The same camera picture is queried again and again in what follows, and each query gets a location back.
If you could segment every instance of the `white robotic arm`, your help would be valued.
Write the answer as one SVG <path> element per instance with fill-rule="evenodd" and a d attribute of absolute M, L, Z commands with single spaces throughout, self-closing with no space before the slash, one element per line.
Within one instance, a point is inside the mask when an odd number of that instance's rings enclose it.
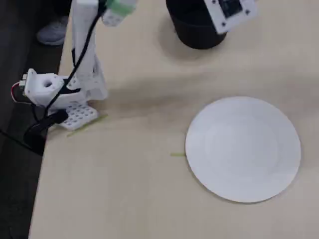
<path fill-rule="evenodd" d="M 220 34 L 257 14 L 255 0 L 204 1 Z M 75 130 L 97 118 L 97 111 L 89 107 L 87 101 L 103 100 L 108 92 L 95 54 L 95 23 L 101 17 L 105 25 L 117 26 L 134 11 L 136 2 L 137 0 L 73 0 L 72 52 L 75 69 L 71 77 L 37 74 L 30 69 L 20 82 L 25 85 L 24 94 L 35 105 L 49 108 L 49 114 L 59 109 L 66 110 L 68 118 L 60 125 L 69 130 Z"/>
<path fill-rule="evenodd" d="M 101 14 L 99 11 L 104 4 L 107 4 L 107 7 Z M 37 106 L 49 106 L 49 114 L 58 109 L 66 110 L 69 117 L 60 125 L 68 130 L 75 130 L 97 118 L 97 111 L 89 107 L 87 101 L 104 100 L 108 92 L 100 62 L 95 54 L 94 21 L 101 16 L 105 25 L 117 26 L 134 11 L 135 5 L 136 0 L 107 2 L 74 0 L 72 3 L 73 62 L 77 63 L 82 53 L 84 53 L 83 59 L 80 60 L 75 74 L 67 85 L 65 83 L 68 77 L 37 74 L 33 69 L 29 69 L 24 80 L 20 82 L 24 85 L 24 94 Z"/>

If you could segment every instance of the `floor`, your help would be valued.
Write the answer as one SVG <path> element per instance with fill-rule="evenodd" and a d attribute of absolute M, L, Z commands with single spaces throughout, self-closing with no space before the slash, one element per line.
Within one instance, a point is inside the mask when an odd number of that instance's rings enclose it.
<path fill-rule="evenodd" d="M 37 10 L 36 1 L 29 1 L 33 2 L 34 11 Z M 7 36 L 7 39 L 0 40 L 0 71 L 9 79 L 0 82 L 2 89 L 10 89 L 28 68 L 39 73 L 58 72 L 62 46 L 47 47 L 36 42 L 34 33 L 40 25 L 30 27 L 24 24 L 26 20 L 21 19 L 21 14 L 12 12 L 19 4 L 22 5 L 18 6 L 19 9 L 27 7 L 23 6 L 23 2 L 28 1 L 0 0 L 0 34 L 3 38 L 4 31 Z M 36 23 L 45 22 L 38 21 L 38 17 L 41 18 L 41 15 L 37 15 Z M 21 139 L 33 122 L 30 108 L 28 105 L 13 104 L 9 90 L 2 94 L 2 98 L 1 102 L 11 108 L 4 109 L 8 119 L 2 121 L 0 126 Z M 0 239 L 27 239 L 42 158 L 9 139 L 0 138 Z"/>

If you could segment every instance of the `wooden table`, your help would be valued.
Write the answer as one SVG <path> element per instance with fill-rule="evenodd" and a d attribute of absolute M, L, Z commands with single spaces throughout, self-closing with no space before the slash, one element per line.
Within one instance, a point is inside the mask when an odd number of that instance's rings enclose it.
<path fill-rule="evenodd" d="M 260 0 L 259 16 L 212 50 L 184 46 L 163 0 L 140 0 L 117 28 L 97 26 L 110 96 L 104 120 L 49 134 L 31 239 L 303 239 L 319 235 L 319 1 Z M 72 68 L 67 35 L 61 73 Z M 303 146 L 300 171 L 258 204 L 218 198 L 185 157 L 205 105 L 251 96 L 281 109 Z"/>

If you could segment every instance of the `shoe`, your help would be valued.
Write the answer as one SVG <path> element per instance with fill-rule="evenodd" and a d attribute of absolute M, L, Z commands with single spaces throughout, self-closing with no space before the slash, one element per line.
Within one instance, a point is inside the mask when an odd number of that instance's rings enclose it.
<path fill-rule="evenodd" d="M 52 21 L 49 25 L 42 28 L 37 34 L 37 40 L 49 46 L 58 46 L 64 43 L 68 17 L 63 16 Z"/>

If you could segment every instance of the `black cable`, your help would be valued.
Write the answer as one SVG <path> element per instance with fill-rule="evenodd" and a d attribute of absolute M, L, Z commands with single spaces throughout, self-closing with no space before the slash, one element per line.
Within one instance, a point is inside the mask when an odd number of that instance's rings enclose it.
<path fill-rule="evenodd" d="M 87 34 L 86 39 L 85 39 L 85 43 L 84 43 L 82 52 L 81 52 L 81 54 L 79 56 L 79 59 L 76 62 L 76 64 L 75 64 L 70 76 L 64 82 L 65 86 L 67 86 L 69 84 L 69 82 L 72 80 L 72 77 L 75 75 L 75 72 L 77 71 L 77 69 L 79 68 L 80 64 L 82 63 L 83 57 L 84 57 L 84 55 L 85 55 L 85 53 L 86 53 L 86 51 L 88 49 L 88 46 L 89 46 L 89 43 L 90 43 L 90 39 L 91 39 L 91 35 L 92 35 L 93 30 L 94 30 L 94 27 L 95 27 L 97 21 L 99 20 L 99 18 L 106 11 L 106 9 L 107 9 L 107 6 L 106 6 L 105 2 L 99 2 L 98 13 L 95 16 L 93 22 L 91 23 L 91 26 L 89 28 L 88 34 Z M 47 116 L 50 107 L 54 104 L 54 102 L 57 100 L 57 98 L 61 95 L 62 89 L 63 89 L 63 87 L 58 91 L 58 93 L 55 95 L 55 97 L 53 97 L 53 99 L 50 101 L 50 103 L 45 108 L 44 117 Z"/>
<path fill-rule="evenodd" d="M 32 111 L 32 114 L 33 114 L 33 118 L 36 122 L 39 122 L 39 118 L 38 116 L 36 115 L 36 111 L 35 111 L 35 104 L 31 104 L 31 111 Z"/>
<path fill-rule="evenodd" d="M 9 237 L 10 237 L 10 239 L 14 239 L 14 238 L 13 238 L 13 235 L 12 235 L 12 229 L 11 229 L 11 227 L 9 226 L 8 229 L 9 229 Z"/>
<path fill-rule="evenodd" d="M 30 148 L 29 146 L 25 145 L 24 143 L 21 143 L 19 140 L 17 140 L 16 138 L 12 137 L 11 135 L 7 134 L 6 132 L 4 132 L 2 129 L 0 129 L 0 133 L 4 136 L 7 137 L 8 139 L 11 139 L 13 142 L 17 143 L 18 145 L 20 145 L 21 147 L 30 150 L 33 153 L 36 153 L 40 156 L 42 156 L 41 154 L 35 152 L 32 148 Z"/>

